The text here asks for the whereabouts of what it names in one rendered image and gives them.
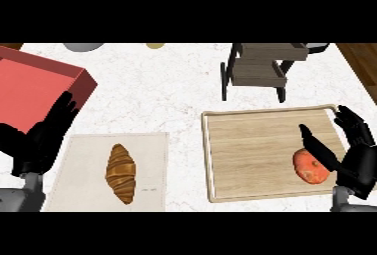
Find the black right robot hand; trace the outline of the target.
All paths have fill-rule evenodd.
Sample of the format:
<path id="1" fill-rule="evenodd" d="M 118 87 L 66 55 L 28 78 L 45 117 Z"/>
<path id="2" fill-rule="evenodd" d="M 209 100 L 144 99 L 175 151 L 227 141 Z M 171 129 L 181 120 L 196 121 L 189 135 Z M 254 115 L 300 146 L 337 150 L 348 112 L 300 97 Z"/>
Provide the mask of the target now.
<path id="1" fill-rule="evenodd" d="M 343 129 L 348 149 L 343 160 L 312 135 L 306 124 L 300 124 L 301 142 L 306 150 L 329 171 L 337 172 L 335 184 L 347 187 L 353 195 L 365 200 L 377 183 L 377 142 L 369 126 L 359 115 L 338 106 L 334 122 Z"/>

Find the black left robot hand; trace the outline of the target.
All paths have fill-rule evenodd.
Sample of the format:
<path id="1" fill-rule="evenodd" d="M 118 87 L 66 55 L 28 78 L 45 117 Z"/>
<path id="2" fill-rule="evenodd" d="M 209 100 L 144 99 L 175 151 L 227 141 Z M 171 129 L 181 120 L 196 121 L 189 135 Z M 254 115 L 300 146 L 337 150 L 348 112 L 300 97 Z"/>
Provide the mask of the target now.
<path id="1" fill-rule="evenodd" d="M 0 151 L 13 158 L 11 175 L 42 175 L 51 168 L 63 136 L 78 113 L 72 94 L 65 91 L 45 117 L 35 122 L 26 133 L 0 123 Z"/>

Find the orange squash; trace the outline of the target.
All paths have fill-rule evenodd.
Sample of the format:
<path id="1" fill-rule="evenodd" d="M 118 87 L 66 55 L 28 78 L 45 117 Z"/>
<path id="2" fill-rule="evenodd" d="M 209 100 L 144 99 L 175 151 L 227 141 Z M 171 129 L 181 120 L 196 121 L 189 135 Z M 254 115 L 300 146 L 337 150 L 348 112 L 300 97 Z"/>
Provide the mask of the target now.
<path id="1" fill-rule="evenodd" d="M 320 184 L 328 176 L 329 171 L 303 148 L 292 155 L 292 166 L 297 176 L 309 184 Z"/>

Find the pale wooden tray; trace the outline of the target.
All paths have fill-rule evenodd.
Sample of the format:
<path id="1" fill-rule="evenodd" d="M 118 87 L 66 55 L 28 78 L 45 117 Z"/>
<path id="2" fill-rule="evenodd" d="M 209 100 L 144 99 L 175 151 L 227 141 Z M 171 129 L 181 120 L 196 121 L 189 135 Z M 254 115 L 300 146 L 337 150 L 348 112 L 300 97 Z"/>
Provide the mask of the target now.
<path id="1" fill-rule="evenodd" d="M 208 201 L 230 202 L 328 194 L 335 186 L 329 176 L 306 183 L 294 172 L 292 155 L 303 149 L 300 125 L 337 156 L 346 153 L 335 125 L 332 104 L 205 112 L 201 114 Z"/>

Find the dark tiered basket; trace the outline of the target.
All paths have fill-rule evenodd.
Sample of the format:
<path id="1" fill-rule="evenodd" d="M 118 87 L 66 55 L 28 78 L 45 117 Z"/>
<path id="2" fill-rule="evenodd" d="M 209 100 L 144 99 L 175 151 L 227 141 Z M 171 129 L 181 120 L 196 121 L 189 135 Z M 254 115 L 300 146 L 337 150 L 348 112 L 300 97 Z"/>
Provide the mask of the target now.
<path id="1" fill-rule="evenodd" d="M 220 63 L 221 99 L 227 85 L 272 87 L 285 101 L 286 71 L 304 61 L 309 49 L 303 43 L 233 43 L 227 62 Z"/>

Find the beige placemat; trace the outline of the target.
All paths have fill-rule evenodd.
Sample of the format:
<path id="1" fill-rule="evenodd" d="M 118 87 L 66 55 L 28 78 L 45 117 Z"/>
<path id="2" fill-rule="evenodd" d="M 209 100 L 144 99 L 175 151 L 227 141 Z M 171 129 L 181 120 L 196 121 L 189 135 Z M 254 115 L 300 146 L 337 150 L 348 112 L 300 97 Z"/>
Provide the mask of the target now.
<path id="1" fill-rule="evenodd" d="M 106 183 L 110 149 L 119 144 L 136 164 L 133 202 L 125 205 Z M 69 138 L 45 210 L 137 212 L 165 210 L 168 135 L 73 135 Z"/>

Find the red box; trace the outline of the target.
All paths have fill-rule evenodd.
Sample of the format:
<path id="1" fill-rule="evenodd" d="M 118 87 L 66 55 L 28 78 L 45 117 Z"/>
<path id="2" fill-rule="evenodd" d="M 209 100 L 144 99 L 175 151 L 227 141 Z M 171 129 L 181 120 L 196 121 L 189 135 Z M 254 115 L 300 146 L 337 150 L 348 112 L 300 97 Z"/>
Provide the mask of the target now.
<path id="1" fill-rule="evenodd" d="M 97 83 L 87 70 L 0 46 L 0 123 L 26 133 L 63 91 L 79 108 Z"/>

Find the brown croissant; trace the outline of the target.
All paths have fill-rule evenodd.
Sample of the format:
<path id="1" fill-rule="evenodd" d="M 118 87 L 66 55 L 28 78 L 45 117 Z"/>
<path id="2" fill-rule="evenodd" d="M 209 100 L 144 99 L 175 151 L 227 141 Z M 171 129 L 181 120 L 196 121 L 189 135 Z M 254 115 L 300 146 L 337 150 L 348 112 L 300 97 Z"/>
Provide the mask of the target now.
<path id="1" fill-rule="evenodd" d="M 121 202 L 130 204 L 136 190 L 136 164 L 119 144 L 110 149 L 105 180 Z"/>

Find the brown wooden surface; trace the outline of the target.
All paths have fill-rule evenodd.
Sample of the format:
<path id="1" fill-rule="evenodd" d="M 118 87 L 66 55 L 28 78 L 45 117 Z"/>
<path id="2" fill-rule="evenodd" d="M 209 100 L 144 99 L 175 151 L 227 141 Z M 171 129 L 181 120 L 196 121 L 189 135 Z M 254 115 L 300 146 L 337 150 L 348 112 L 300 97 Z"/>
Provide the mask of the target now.
<path id="1" fill-rule="evenodd" d="M 377 43 L 337 43 L 337 48 L 377 104 Z"/>

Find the grey round object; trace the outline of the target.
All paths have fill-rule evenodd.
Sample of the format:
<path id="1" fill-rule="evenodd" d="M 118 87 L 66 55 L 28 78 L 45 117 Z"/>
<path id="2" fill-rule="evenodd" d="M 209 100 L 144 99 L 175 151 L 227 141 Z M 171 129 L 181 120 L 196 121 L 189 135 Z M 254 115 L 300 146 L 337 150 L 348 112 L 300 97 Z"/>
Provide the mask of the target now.
<path id="1" fill-rule="evenodd" d="M 102 43 L 65 43 L 63 46 L 72 52 L 90 52 L 102 46 Z"/>

